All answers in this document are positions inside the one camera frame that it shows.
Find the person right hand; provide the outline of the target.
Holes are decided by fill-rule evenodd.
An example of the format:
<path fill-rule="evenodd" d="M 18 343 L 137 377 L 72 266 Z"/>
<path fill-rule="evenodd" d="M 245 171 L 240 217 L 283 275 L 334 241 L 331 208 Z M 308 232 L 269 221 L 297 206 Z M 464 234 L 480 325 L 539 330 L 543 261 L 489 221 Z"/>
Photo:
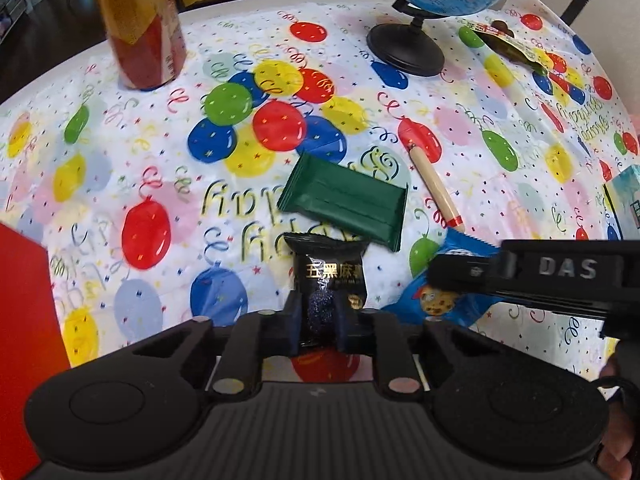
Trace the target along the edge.
<path fill-rule="evenodd" d="M 636 425 L 629 411 L 628 388 L 623 386 L 608 402 L 608 428 L 601 441 L 596 465 L 610 479 L 628 480 L 634 475 L 630 453 Z"/>

